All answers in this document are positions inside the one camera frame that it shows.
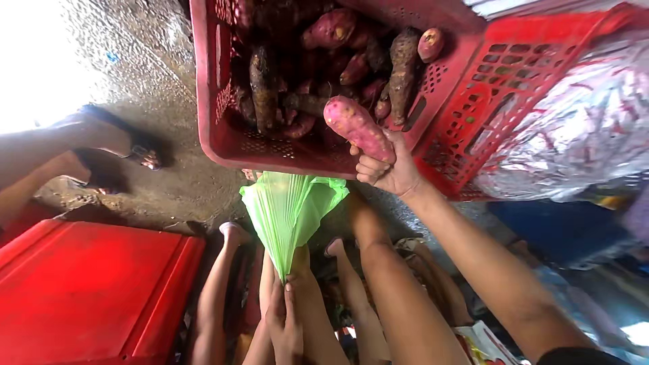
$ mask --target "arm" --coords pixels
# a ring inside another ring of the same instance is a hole
[[[357,179],[397,194],[420,217],[523,353],[536,362],[557,347],[596,348],[564,317],[552,294],[525,264],[420,177],[401,134],[386,134],[395,145],[397,162],[390,167],[361,156]]]

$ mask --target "concrete floor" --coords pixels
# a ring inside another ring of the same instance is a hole
[[[97,196],[70,188],[63,179],[43,187],[38,197],[62,209],[100,203],[136,227],[188,232],[185,221],[214,227],[244,218],[238,190],[247,184],[242,172],[224,168],[206,157],[199,145],[195,102],[195,66],[191,25],[175,0],[106,0],[100,5],[61,0],[60,21],[70,29],[79,63],[98,71],[101,83],[89,84],[89,102],[99,103],[163,142],[160,171],[120,160],[107,153],[96,158],[118,171],[130,192]],[[454,271],[434,238],[392,195],[360,187],[372,205],[384,212],[392,239],[424,236],[442,266]],[[483,203],[458,203],[458,209],[492,232],[501,242],[513,238]],[[321,247],[333,235],[351,237],[344,205],[323,219],[310,244]]]

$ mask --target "red plastic crate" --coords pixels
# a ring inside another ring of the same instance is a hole
[[[486,27],[484,19],[456,0],[339,2],[394,27],[436,26],[445,31],[447,44],[440,58],[427,65],[423,73],[404,130],[408,130],[406,141],[422,174],[453,200],[482,196],[467,183],[507,136],[507,131],[573,65],[592,37],[619,28],[637,9],[625,4],[609,12],[509,18]],[[197,63],[199,139],[206,155],[218,164],[234,168],[355,179],[358,158],[349,155],[347,145],[332,147],[312,135],[292,142],[270,140],[237,123],[238,115],[229,107],[232,2],[191,0],[190,6]],[[496,52],[494,45],[500,45],[500,51]],[[518,54],[512,51],[518,50],[512,49],[514,45],[527,45],[530,49]],[[538,47],[542,47],[542,53],[534,53]],[[494,62],[483,61],[486,56],[493,56]],[[503,65],[508,56],[522,59]],[[528,65],[534,57],[543,59]],[[483,64],[492,68],[478,71]],[[500,66],[509,68],[509,73],[498,75],[502,77],[490,84]],[[523,69],[539,75],[519,77],[519,81],[517,75]],[[497,127],[485,125],[509,93],[522,97],[513,109],[516,114],[507,115],[511,119]],[[489,136],[483,136],[476,145],[475,138],[484,131]]]

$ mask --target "leg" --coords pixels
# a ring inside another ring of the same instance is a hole
[[[422,243],[416,243],[413,252],[426,263],[426,268],[429,269],[429,276],[437,283],[434,285],[440,291],[440,296],[445,302],[446,310],[442,311],[445,318],[453,327],[466,326],[473,324],[473,318],[469,315],[467,310],[467,302],[464,300],[464,295],[459,290],[453,278],[435,261],[433,253],[430,252],[428,246]]]
[[[295,313],[302,324],[304,357],[316,365],[348,364],[326,315],[320,287],[309,267],[306,245],[295,250],[290,275],[295,290]]]
[[[250,239],[238,225],[224,223],[219,227],[223,233],[223,248],[214,261],[212,270],[199,296],[196,326],[190,364],[221,365],[225,363],[225,332],[223,331],[223,307],[230,276],[230,267],[237,247]]]
[[[0,191],[0,227],[6,227],[41,186],[62,175],[86,183],[90,178],[90,170],[85,168],[71,151],[37,167],[24,178]]]
[[[0,135],[0,189],[78,147],[103,149],[125,157],[130,154],[130,136],[90,116],[78,116],[50,128]]]
[[[347,197],[361,262],[397,364],[467,364],[455,335],[358,193]]]
[[[354,318],[360,365],[384,364],[390,360],[390,351],[383,336],[383,328],[369,305],[361,278],[347,258],[343,241],[336,239],[327,247],[326,253],[336,257],[343,299]]]

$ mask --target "hand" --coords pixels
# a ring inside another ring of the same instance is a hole
[[[295,293],[291,283],[286,283],[282,288],[281,281],[276,278],[265,320],[277,364],[295,365],[302,362],[302,326],[295,319],[294,302]]]
[[[412,191],[422,181],[412,155],[406,146],[406,141],[401,132],[390,132],[383,129],[387,139],[392,142],[397,155],[394,166],[387,162],[379,161],[367,155],[362,155],[356,165],[356,179],[368,183],[386,192],[403,197]],[[352,146],[349,150],[352,155],[359,153],[358,147]]]

